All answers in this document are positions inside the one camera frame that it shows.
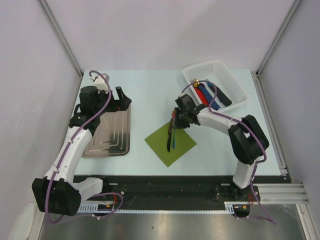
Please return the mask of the green paper napkin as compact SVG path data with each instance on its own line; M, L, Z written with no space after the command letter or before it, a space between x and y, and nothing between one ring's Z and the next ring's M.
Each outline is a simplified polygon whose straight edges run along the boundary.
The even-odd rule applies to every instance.
M170 167L197 144L183 129L175 129L175 149L171 148L170 152L167 152L169 123L145 138L147 145L167 167Z

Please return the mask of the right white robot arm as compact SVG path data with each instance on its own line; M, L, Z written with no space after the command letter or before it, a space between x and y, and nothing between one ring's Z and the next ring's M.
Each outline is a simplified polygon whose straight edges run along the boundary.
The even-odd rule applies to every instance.
M175 102L174 129L198 125L212 128L229 137L237 158L232 178L234 185L230 188L230 194L235 200L242 201L249 194L248 186L253 183L258 164L267 160L266 149L270 146L256 118L249 114L238 119L213 110L203 103L196 105L188 94L181 95Z

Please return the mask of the iridescent spoon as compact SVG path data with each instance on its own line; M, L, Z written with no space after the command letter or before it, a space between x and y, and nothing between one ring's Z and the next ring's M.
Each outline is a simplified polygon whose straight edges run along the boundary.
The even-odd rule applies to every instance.
M175 134L175 122L176 122L176 110L172 111L173 127L172 127L172 148L176 148L176 134Z

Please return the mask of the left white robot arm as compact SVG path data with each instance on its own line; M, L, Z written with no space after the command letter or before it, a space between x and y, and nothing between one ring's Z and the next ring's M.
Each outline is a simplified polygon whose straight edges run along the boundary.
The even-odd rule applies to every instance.
M79 103L54 164L43 178L35 178L31 186L41 212L74 216L82 201L93 196L105 200L110 196L111 188L102 179L89 177L75 183L74 175L85 148L101 124L100 117L105 113L124 112L132 102L120 86L115 90L118 99L93 85L81 88Z

